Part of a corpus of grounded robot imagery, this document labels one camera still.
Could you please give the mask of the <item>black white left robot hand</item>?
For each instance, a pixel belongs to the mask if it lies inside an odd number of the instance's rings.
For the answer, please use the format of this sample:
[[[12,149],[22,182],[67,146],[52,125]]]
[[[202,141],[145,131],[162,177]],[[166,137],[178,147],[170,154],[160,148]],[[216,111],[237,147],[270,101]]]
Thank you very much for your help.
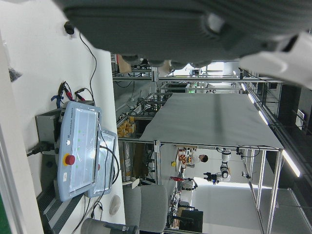
[[[309,0],[57,0],[98,49],[128,62],[202,67],[238,59],[241,68],[312,86]]]

